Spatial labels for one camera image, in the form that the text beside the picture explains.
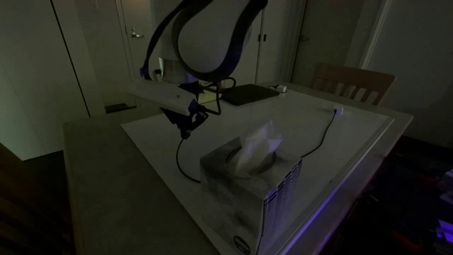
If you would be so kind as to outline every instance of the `floor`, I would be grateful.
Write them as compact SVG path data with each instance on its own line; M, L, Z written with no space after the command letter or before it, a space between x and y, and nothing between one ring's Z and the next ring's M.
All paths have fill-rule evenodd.
M388 157L378 170L374 180L369 185L361 200L362 205L352 210L348 219L344 220L337 232L332 236L322 254L401 254L401 247L384 245L388 243L385 237L390 220L397 214L411 224L431 224L429 219L429 205L432 200L429 190L418 190L413 187L412 181L417 179L411 169L430 178L442 176L444 172L453 169L453 151L428 143L402 137L392 150L393 157ZM409 159L401 161L399 157ZM68 204L67 182L64 165L63 151L51 153L38 158L25 161L30 167L32 174L43 186L55 194L62 202ZM388 210L379 211L379 205L375 205L374 196L386 202L386 206L392 208L387 218L380 215L388 214ZM414 207L426 207L421 211ZM407 249L418 249L417 245Z

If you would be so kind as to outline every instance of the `door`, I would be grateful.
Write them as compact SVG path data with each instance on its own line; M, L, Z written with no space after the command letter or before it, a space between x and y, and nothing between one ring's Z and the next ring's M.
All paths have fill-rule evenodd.
M293 83L309 86L318 62L345 64L363 3L307 0Z
M258 83L280 79L291 2L292 0L269 0L264 10Z
M88 112L51 2L0 14L0 142L23 160L62 150L62 124Z
M139 69L143 66L149 40L158 24L153 24L150 0L117 1L120 2L120 8L122 8L124 15L121 17L120 14L120 19L122 18L125 24L124 33L129 46L131 73L135 78L141 78ZM231 75L236 79L238 85L255 83L260 27L261 13L258 14L252 24L250 40L242 53L237 68ZM154 69L159 69L158 56L155 52L149 59L149 71L151 72Z

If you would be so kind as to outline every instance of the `dark floor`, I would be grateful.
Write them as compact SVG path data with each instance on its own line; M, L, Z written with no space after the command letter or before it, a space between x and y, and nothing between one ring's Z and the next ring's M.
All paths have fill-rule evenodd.
M322 254L426 254L432 235L427 230L436 219L453 217L451 208L442 208L439 216L439 194L432 185L453 169L452 150L402 137L392 152ZM63 151L25 162L68 204Z

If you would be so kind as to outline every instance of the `white board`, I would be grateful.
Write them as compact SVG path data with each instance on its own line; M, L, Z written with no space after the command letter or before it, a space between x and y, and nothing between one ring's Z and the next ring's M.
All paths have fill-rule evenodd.
M321 141L333 116L332 104L294 91L240 107L222 101L222 115L211 115L183 142L179 151L181 168L189 176L199 179L200 157L239 136L248 124L266 116L273 120L283 135L280 147L303 155ZM206 106L216 107L215 102ZM304 224L310 222L310 217L316 215L322 203L393 122L384 115L343 107L343 115L334 119L324 144L304 158L291 216L270 251L279 250L304 229ZM236 254L202 220L200 185L185 178L178 170L175 155L181 138L177 127L163 114L126 123L122 127L219 252Z

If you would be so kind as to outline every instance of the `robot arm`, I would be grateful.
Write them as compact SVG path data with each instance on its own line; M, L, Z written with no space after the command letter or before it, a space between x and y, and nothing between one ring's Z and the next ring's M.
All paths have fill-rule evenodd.
M266 5L267 0L152 0L154 21L159 25L140 74L151 80L149 58L159 43L162 81L139 82L130 93L157 103L177 124L181 136L188 138L207 113L220 114L219 104L218 112L198 105L198 79L213 84L232 79L229 76L250 37L250 26Z

